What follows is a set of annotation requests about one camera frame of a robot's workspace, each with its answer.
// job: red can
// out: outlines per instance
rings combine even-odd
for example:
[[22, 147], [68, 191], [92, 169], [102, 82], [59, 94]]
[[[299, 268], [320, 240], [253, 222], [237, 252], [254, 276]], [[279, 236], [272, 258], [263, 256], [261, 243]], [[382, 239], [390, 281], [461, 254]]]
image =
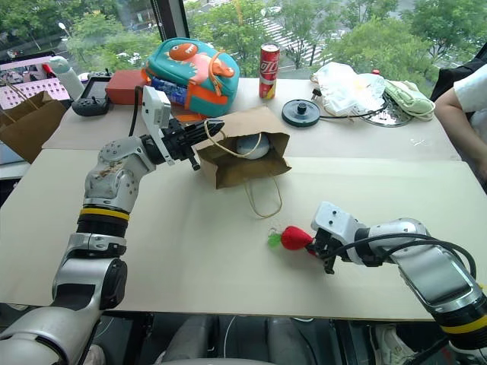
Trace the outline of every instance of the red can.
[[260, 47], [259, 96], [264, 99], [272, 99], [275, 96], [279, 53], [279, 46], [275, 43], [264, 43]]

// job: dinosaur backpack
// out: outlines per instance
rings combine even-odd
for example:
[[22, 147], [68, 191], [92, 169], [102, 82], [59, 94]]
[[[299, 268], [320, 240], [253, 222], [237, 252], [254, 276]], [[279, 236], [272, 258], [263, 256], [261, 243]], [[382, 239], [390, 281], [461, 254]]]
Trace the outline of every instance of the dinosaur backpack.
[[189, 38], [163, 42], [142, 73], [171, 102], [204, 116], [222, 116], [230, 109], [240, 76], [231, 56]]

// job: black disc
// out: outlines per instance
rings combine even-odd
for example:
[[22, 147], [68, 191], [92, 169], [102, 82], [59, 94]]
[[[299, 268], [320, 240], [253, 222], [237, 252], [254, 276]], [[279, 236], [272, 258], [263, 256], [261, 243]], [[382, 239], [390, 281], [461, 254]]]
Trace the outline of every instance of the black disc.
[[308, 100], [291, 100], [282, 107], [282, 118], [294, 127], [311, 127], [320, 120], [320, 108]]

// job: person's arm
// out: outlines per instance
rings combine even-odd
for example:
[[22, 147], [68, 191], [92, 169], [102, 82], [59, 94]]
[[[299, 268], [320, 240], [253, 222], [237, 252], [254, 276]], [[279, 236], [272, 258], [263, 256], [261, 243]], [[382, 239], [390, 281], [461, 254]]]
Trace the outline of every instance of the person's arm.
[[455, 146], [476, 163], [479, 173], [487, 180], [487, 144], [476, 134], [460, 105], [453, 88], [436, 100], [434, 114], [440, 120]]

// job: brown paper bag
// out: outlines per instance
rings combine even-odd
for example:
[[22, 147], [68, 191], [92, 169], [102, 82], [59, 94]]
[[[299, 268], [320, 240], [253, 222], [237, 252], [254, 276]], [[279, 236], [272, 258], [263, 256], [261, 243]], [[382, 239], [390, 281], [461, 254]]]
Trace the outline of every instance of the brown paper bag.
[[219, 119], [225, 123], [222, 131], [226, 139], [221, 133], [214, 139], [222, 146], [236, 151], [237, 137], [262, 132], [269, 139], [271, 148], [265, 156], [248, 160], [232, 156], [208, 140], [196, 145], [203, 173], [216, 189], [240, 185], [249, 179], [280, 175], [291, 169], [282, 157], [289, 135], [267, 106], [228, 114]]
[[16, 107], [0, 111], [0, 141], [32, 163], [43, 143], [58, 128], [65, 111], [46, 91], [25, 97]]

